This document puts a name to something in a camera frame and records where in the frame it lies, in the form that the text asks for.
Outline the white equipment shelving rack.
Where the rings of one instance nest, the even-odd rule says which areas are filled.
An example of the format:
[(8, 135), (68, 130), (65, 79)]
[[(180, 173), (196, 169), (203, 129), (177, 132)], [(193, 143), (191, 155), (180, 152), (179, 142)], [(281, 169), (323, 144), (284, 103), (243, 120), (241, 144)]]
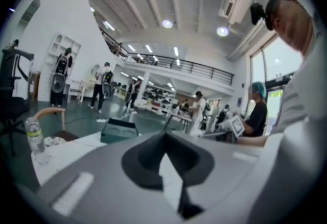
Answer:
[(175, 104), (176, 94), (171, 89), (165, 89), (148, 84), (143, 92), (142, 100), (147, 104), (146, 109), (157, 115), (168, 117)]

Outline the small wooden side cabinet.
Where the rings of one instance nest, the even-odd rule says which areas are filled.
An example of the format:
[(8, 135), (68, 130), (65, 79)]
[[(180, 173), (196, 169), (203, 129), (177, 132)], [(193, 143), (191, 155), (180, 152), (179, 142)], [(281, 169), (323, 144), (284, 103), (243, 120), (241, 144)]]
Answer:
[(37, 100), (40, 72), (33, 72), (31, 75), (31, 83), (29, 86), (31, 101)]

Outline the white table with black legs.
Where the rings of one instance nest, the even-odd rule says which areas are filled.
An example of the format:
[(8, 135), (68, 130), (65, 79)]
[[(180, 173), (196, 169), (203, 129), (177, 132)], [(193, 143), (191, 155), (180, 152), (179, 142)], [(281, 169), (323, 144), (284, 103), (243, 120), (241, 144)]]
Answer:
[(188, 131), (189, 125), (192, 122), (192, 120), (184, 115), (178, 115), (178, 114), (171, 114), (171, 116), (169, 117), (169, 122), (173, 119), (173, 118), (178, 118), (180, 119), (182, 125), (183, 125), (183, 132), (186, 133)]

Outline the dark green box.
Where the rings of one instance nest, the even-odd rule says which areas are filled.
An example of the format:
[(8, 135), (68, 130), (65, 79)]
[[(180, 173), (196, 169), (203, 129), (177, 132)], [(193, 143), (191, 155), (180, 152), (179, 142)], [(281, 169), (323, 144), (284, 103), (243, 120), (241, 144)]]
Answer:
[(110, 118), (101, 131), (100, 141), (111, 144), (139, 136), (135, 123)]

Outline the person's right forearm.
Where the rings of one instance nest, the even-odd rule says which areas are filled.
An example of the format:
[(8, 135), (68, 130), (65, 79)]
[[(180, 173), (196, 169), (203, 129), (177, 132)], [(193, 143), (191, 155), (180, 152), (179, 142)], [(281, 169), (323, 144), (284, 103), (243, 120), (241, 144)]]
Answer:
[(246, 146), (256, 146), (256, 147), (266, 147), (279, 144), (283, 134), (274, 134), (269, 136), (260, 136), (260, 137), (240, 137), (238, 138), (237, 145), (246, 145)]

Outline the oval vanity mirror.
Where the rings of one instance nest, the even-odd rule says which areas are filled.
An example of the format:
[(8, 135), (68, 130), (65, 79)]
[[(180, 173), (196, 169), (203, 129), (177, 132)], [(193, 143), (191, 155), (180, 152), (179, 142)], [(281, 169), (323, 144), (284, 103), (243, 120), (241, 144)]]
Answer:
[(96, 80), (97, 72), (98, 72), (98, 70), (100, 68), (101, 68), (100, 65), (96, 64), (90, 69), (90, 72), (89, 72), (89, 79), (90, 80), (92, 80), (92, 81)]

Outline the wooden chair with brown seat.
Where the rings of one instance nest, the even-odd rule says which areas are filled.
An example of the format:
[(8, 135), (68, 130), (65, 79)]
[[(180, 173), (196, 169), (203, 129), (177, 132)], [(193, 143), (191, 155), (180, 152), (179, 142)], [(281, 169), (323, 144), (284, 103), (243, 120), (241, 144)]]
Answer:
[(66, 130), (65, 128), (65, 109), (64, 108), (59, 108), (59, 107), (49, 107), (49, 108), (44, 108), (38, 111), (33, 118), (34, 119), (39, 119), (45, 115), (49, 114), (57, 114), (60, 113), (61, 115), (61, 125), (62, 125), (62, 130), (58, 131), (54, 134), (52, 134), (50, 137), (54, 139), (55, 137), (59, 137), (64, 139), (67, 142), (77, 140), (79, 137), (70, 133), (69, 131)]

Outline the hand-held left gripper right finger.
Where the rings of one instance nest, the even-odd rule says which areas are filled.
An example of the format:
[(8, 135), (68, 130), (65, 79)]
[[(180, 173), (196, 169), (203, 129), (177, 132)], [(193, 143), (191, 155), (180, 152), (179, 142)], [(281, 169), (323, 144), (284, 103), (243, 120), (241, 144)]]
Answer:
[(183, 180), (176, 220), (165, 224), (265, 224), (260, 202), (267, 148), (190, 140), (167, 131), (165, 147)]

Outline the black balcony railing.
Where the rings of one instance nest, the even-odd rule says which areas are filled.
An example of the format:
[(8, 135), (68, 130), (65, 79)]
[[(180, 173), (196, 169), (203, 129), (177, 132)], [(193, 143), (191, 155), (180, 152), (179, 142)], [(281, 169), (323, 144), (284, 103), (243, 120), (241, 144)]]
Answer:
[(99, 30), (101, 31), (101, 34), (104, 37), (109, 50), (113, 54), (117, 54), (118, 57), (124, 62), (139, 63), (172, 70), (179, 70), (204, 77), (206, 79), (211, 79), (224, 85), (232, 85), (234, 74), (230, 72), (191, 61), (180, 60), (178, 58), (142, 54), (136, 53), (134, 51), (129, 52), (102, 28), (99, 28)]

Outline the black and white equipment stand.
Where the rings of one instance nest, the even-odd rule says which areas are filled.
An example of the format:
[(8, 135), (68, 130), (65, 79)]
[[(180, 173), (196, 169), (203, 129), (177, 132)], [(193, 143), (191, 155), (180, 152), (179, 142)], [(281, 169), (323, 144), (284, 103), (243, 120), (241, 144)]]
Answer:
[[(15, 82), (24, 79), (30, 82), (30, 70), (34, 61), (34, 54), (18, 49), (19, 40), (15, 39), (5, 49), (2, 50), (2, 60), (0, 63), (0, 91), (7, 95), (13, 95)], [(24, 71), (20, 66), (21, 57), (30, 62), (28, 71)]]

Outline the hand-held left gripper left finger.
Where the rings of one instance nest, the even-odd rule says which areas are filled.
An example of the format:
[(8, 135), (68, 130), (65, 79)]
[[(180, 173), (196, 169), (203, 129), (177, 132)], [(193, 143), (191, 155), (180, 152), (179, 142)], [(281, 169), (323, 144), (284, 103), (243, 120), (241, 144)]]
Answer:
[(161, 191), (141, 188), (124, 173), (124, 153), (147, 139), (104, 144), (95, 133), (47, 148), (47, 164), (32, 162), (38, 212), (52, 224), (178, 224)]

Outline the floral black white cushion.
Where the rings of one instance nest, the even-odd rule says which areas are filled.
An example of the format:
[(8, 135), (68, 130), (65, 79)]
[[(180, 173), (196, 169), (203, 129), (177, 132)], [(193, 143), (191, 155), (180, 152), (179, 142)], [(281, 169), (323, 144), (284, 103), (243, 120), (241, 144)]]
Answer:
[(66, 142), (67, 141), (64, 138), (58, 136), (44, 138), (44, 143), (46, 147), (52, 147), (52, 146), (64, 144)]

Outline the clear plastic water bottle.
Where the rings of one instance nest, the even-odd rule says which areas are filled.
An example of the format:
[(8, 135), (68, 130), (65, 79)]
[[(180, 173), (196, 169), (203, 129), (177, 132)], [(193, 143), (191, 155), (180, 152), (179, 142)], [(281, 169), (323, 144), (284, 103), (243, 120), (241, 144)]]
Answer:
[(42, 134), (38, 119), (34, 117), (28, 117), (25, 120), (25, 130), (27, 134), (27, 140), (32, 152), (32, 157), (38, 164), (47, 165), (49, 163), (50, 156), (46, 151), (44, 136)]

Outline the white chair with dark seat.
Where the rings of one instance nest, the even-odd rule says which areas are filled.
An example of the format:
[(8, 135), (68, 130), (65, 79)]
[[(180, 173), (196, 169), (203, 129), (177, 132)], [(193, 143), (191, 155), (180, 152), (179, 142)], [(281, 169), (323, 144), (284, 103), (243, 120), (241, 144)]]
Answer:
[(68, 95), (67, 95), (67, 103), (71, 102), (72, 96), (76, 97), (77, 103), (81, 102), (82, 98), (82, 90), (83, 90), (83, 81), (75, 81), (69, 79), (68, 81)]

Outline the black office chair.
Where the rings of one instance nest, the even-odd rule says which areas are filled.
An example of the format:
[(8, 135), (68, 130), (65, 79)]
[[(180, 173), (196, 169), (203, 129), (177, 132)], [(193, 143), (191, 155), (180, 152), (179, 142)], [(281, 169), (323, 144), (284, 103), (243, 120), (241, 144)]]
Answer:
[(0, 130), (0, 137), (9, 135), (10, 149), (12, 156), (15, 156), (15, 149), (13, 144), (13, 134), (25, 134), (22, 129), (24, 122), (19, 118), (29, 110), (27, 100), (22, 97), (11, 97), (9, 99), (0, 100), (0, 123), (2, 129)]

